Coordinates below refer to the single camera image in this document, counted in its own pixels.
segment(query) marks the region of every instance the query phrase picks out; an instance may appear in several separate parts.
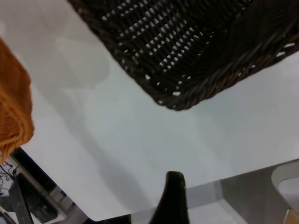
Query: wicker basket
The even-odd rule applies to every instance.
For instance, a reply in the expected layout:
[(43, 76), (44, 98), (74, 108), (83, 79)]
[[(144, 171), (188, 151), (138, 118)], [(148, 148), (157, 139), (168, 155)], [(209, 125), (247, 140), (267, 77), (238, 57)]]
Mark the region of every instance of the wicker basket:
[(0, 162), (33, 136), (30, 79), (0, 39)]
[(299, 0), (69, 0), (160, 105), (185, 110), (299, 49)]

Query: dark brown wicker basket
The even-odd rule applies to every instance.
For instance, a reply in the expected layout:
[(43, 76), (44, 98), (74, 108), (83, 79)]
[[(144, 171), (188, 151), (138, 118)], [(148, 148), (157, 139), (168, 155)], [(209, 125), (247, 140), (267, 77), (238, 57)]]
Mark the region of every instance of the dark brown wicker basket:
[(299, 0), (69, 0), (160, 105), (185, 110), (299, 50)]

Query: black pointed object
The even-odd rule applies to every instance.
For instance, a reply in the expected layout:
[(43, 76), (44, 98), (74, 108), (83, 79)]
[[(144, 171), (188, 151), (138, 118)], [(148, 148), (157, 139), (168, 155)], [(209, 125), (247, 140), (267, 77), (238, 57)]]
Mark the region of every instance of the black pointed object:
[(160, 203), (149, 224), (189, 224), (184, 175), (170, 171)]

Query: white table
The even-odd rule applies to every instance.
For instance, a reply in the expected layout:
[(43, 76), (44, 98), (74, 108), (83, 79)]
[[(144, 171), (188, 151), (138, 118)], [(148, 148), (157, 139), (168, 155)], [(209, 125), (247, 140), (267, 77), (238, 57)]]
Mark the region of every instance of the white table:
[(0, 5), (2, 35), (32, 79), (36, 130), (23, 148), (90, 218), (153, 208), (168, 170), (193, 187), (299, 158), (299, 54), (175, 112), (65, 1)]

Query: white tabletop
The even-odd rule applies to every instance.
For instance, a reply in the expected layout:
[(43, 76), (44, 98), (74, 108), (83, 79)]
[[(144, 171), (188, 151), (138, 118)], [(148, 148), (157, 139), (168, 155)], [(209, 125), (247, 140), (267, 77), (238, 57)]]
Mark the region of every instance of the white tabletop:
[(23, 148), (92, 219), (157, 205), (168, 170), (187, 187), (299, 158), (299, 54), (188, 111), (160, 107), (67, 2), (0, 0), (5, 41), (32, 79)]

